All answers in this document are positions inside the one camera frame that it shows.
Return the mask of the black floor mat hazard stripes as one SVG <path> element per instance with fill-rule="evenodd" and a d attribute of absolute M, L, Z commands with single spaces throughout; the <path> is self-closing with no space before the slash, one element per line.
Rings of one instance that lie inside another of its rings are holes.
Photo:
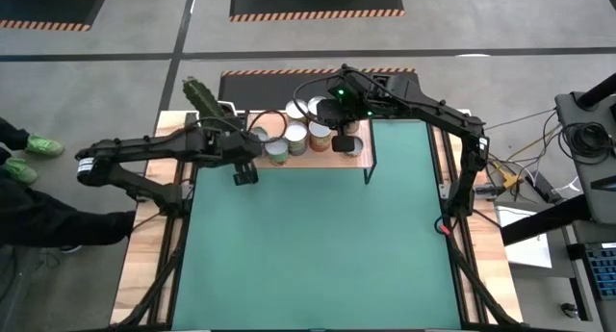
<path fill-rule="evenodd" d="M 0 28 L 89 31 L 105 0 L 0 0 Z"/>
<path fill-rule="evenodd" d="M 340 68 L 291 68 L 227 70 L 220 75 L 218 100 L 233 102 L 237 111 L 283 110 L 292 100 L 295 89 L 301 84 L 330 77 Z M 376 79 L 376 75 L 403 76 L 419 83 L 414 68 L 373 67 L 360 69 Z M 333 81 L 318 82 L 303 88 L 298 98 L 309 101 L 314 96 L 330 96 L 327 92 Z"/>
<path fill-rule="evenodd" d="M 404 15 L 402 0 L 231 0 L 229 20 L 260 22 Z"/>

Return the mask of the wooden shelf black legs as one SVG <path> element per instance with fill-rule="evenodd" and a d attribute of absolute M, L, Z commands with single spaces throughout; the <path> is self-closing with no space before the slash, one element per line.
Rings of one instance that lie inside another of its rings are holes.
<path fill-rule="evenodd" d="M 267 130 L 271 139 L 282 135 L 281 139 L 285 139 L 284 134 L 287 129 L 288 123 L 292 120 L 287 119 L 285 112 L 280 114 L 262 114 L 256 111 L 247 111 L 245 113 L 246 125 L 252 129 L 256 126 L 261 126 Z M 335 130 L 331 130 L 331 139 L 337 135 Z M 289 160 L 283 166 L 273 165 L 267 155 L 258 157 L 254 160 L 254 164 L 257 168 L 308 168 L 308 169 L 323 169 L 323 168 L 336 168 L 336 169 L 363 169 L 365 183 L 370 182 L 372 172 L 376 167 L 376 154 L 372 148 L 373 144 L 373 129 L 372 123 L 369 120 L 360 121 L 359 130 L 355 134 L 351 134 L 353 137 L 359 137 L 364 143 L 364 149 L 360 156 L 351 157 L 346 153 L 338 153 L 332 150 L 332 146 L 323 151 L 314 151 L 309 144 L 309 131 L 307 140 L 307 150 L 301 156 L 293 156 L 289 153 Z"/>

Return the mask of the white paper sheet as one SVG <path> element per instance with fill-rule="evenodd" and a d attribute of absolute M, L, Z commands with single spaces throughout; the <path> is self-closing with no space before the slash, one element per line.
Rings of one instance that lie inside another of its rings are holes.
<path fill-rule="evenodd" d="M 501 227 L 535 215 L 533 211 L 502 205 L 496 206 L 496 213 Z M 552 268 L 552 258 L 546 233 L 507 245 L 505 253 L 510 264 Z"/>

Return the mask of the black round pole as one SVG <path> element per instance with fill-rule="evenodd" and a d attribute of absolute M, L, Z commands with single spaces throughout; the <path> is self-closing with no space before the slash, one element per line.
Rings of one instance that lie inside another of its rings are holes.
<path fill-rule="evenodd" d="M 594 111 L 600 102 L 616 92 L 616 72 L 605 80 L 591 88 L 581 96 L 577 96 L 575 101 L 579 108 L 585 111 Z"/>

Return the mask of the backlit keyboard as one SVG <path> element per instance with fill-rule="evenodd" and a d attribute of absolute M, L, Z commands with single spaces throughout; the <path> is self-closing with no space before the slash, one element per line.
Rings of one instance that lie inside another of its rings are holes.
<path fill-rule="evenodd" d="M 616 300 L 616 243 L 586 243 L 583 261 L 598 300 Z"/>

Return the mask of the black diagonal stand beam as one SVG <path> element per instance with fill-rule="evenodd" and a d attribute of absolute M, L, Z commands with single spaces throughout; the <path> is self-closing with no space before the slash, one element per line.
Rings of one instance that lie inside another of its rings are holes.
<path fill-rule="evenodd" d="M 511 245 L 570 225 L 575 221 L 593 221 L 583 194 L 503 226 L 500 235 L 504 245 Z"/>

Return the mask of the green table mat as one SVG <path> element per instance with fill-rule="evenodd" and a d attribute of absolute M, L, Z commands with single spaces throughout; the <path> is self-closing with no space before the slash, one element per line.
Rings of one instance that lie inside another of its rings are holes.
<path fill-rule="evenodd" d="M 377 166 L 202 168 L 172 326 L 407 329 L 460 325 L 426 126 L 377 121 Z"/>

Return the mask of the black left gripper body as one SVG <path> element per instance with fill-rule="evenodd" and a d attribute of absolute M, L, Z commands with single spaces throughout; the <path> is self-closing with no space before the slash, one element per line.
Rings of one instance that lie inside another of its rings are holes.
<path fill-rule="evenodd" d="M 246 131 L 223 132 L 211 130 L 210 166 L 226 166 L 251 162 L 260 157 L 257 138 Z"/>

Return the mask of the green beans can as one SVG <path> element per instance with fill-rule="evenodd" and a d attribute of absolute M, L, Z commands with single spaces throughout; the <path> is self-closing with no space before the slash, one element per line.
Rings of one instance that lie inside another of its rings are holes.
<path fill-rule="evenodd" d="M 308 114 L 307 103 L 301 99 L 296 101 L 291 100 L 285 106 L 287 119 L 302 123 L 307 122 L 306 115 Z"/>

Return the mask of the black power strip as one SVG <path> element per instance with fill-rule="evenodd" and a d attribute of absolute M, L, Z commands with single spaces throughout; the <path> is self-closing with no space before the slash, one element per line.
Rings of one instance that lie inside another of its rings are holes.
<path fill-rule="evenodd" d="M 564 198 L 555 187 L 538 170 L 532 171 L 525 176 L 525 181 L 530 184 L 533 190 L 546 202 L 551 204 L 561 203 Z"/>

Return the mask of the grey equipment cart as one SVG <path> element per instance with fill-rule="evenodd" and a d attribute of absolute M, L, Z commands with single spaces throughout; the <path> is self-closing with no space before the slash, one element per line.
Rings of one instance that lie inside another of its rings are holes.
<path fill-rule="evenodd" d="M 616 94 L 597 104 L 594 111 L 579 108 L 571 94 L 555 97 L 558 118 L 563 126 L 573 123 L 600 123 L 607 134 L 616 141 L 616 119 L 610 108 L 616 105 Z M 589 213 L 596 222 L 616 224 L 616 192 L 594 190 L 591 183 L 616 175 L 616 154 L 611 151 L 605 160 L 588 159 L 574 154 L 577 175 L 586 198 Z"/>

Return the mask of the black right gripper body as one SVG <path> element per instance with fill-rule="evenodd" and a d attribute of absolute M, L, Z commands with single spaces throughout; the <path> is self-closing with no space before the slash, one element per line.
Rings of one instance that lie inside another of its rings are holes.
<path fill-rule="evenodd" d="M 316 120 L 330 128 L 370 118 L 386 106 L 384 89 L 359 71 L 342 69 L 327 91 L 330 97 L 317 105 Z"/>

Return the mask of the orange can white dots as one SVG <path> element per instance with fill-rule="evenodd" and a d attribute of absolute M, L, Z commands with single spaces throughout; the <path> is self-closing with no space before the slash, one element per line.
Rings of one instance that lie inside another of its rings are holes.
<path fill-rule="evenodd" d="M 316 152 L 323 152 L 330 147 L 332 131 L 317 122 L 311 121 L 308 125 L 310 147 Z"/>

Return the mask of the green cactus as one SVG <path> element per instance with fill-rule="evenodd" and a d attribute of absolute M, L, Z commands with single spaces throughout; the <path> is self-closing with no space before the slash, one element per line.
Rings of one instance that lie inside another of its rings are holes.
<path fill-rule="evenodd" d="M 212 92 L 196 78 L 187 77 L 182 82 L 182 88 L 187 100 L 198 111 L 199 119 L 210 121 L 225 116 L 223 108 Z"/>

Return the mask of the yellow-green label can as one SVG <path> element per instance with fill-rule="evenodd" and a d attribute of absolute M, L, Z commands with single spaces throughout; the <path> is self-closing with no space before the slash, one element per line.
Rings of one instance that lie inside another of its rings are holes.
<path fill-rule="evenodd" d="M 289 147 L 285 139 L 268 142 L 264 148 L 269 161 L 275 166 L 283 166 L 289 160 Z"/>

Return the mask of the white plant pot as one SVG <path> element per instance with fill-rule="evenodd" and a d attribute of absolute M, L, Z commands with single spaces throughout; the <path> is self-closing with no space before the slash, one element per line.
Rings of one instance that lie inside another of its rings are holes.
<path fill-rule="evenodd" d="M 223 119 L 238 128 L 243 128 L 241 119 L 238 117 L 235 104 L 228 101 L 218 101 L 218 105 L 221 107 L 224 117 Z"/>

